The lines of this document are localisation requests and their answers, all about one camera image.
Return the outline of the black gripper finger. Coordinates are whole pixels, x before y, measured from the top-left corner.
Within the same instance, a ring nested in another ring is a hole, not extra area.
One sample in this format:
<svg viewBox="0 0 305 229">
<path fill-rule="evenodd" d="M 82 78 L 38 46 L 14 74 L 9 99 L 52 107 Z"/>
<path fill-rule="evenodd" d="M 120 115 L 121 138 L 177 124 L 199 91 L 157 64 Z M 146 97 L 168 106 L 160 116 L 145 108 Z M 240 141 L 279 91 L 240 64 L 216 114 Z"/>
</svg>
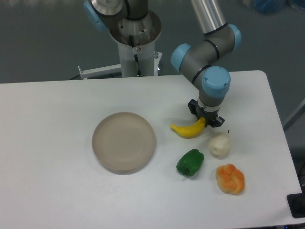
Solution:
<svg viewBox="0 0 305 229">
<path fill-rule="evenodd" d="M 206 120 L 206 124 L 205 127 L 210 126 L 212 128 L 217 128 L 217 127 L 221 127 L 223 125 L 223 123 L 225 122 L 225 119 L 223 119 L 222 117 L 218 116 L 215 118 L 208 118 Z"/>
<path fill-rule="evenodd" d="M 188 108 L 189 108 L 191 114 L 194 115 L 196 117 L 196 119 L 199 119 L 197 106 L 198 106 L 198 103 L 194 99 L 191 99 L 190 102 L 188 103 Z"/>
</svg>

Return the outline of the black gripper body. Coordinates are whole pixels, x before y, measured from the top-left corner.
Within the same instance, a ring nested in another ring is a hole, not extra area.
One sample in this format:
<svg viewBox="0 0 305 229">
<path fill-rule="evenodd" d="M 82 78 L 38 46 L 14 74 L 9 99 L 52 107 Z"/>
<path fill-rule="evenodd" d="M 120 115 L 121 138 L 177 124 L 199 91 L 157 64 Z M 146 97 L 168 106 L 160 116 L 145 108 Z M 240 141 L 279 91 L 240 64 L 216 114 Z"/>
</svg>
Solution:
<svg viewBox="0 0 305 229">
<path fill-rule="evenodd" d="M 219 111 L 219 106 L 215 107 L 210 107 L 201 102 L 201 100 L 197 100 L 198 106 L 197 106 L 197 111 L 198 111 L 198 117 L 205 118 L 207 120 L 208 118 L 215 118 L 218 117 L 218 111 Z"/>
</svg>

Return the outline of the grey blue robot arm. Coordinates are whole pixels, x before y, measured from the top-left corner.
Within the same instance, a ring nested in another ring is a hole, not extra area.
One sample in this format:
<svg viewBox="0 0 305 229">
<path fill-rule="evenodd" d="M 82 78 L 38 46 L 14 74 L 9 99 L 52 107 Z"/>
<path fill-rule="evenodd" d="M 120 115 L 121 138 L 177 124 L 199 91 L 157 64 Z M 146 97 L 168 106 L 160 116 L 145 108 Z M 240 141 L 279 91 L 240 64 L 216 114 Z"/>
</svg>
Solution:
<svg viewBox="0 0 305 229">
<path fill-rule="evenodd" d="M 220 127 L 218 115 L 231 77 L 214 62 L 240 46 L 242 36 L 235 25 L 228 24 L 215 0 L 193 0 L 191 5 L 203 31 L 198 45 L 179 45 L 171 55 L 171 64 L 198 90 L 197 100 L 188 103 L 190 112 L 203 117 L 211 127 Z M 123 77 L 153 76 L 155 42 L 162 25 L 146 0 L 87 0 L 85 12 L 96 29 L 107 30 L 118 45 Z"/>
</svg>

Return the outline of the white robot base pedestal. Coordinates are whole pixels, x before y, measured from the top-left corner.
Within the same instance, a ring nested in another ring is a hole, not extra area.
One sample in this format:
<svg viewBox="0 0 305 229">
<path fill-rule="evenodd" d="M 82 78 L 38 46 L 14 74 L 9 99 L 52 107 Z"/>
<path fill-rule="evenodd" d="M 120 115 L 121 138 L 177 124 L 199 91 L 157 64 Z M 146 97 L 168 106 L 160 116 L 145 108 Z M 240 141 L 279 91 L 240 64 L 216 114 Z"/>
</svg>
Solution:
<svg viewBox="0 0 305 229">
<path fill-rule="evenodd" d="M 118 46 L 123 78 L 153 76 L 155 42 L 161 29 L 160 18 L 151 10 L 140 20 L 122 19 L 110 29 Z"/>
</svg>

